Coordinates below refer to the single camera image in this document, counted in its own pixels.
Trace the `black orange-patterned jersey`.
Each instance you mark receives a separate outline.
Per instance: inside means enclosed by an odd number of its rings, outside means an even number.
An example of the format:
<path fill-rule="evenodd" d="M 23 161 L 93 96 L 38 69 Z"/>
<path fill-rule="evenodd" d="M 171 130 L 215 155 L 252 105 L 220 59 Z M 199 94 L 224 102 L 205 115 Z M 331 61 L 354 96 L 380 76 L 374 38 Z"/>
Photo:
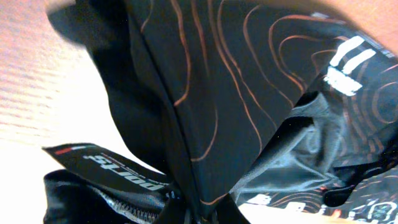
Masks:
<path fill-rule="evenodd" d="M 247 223 L 240 206 L 397 222 L 397 55 L 323 9 L 259 1 L 76 1 L 133 162 L 46 148 L 45 223 Z"/>

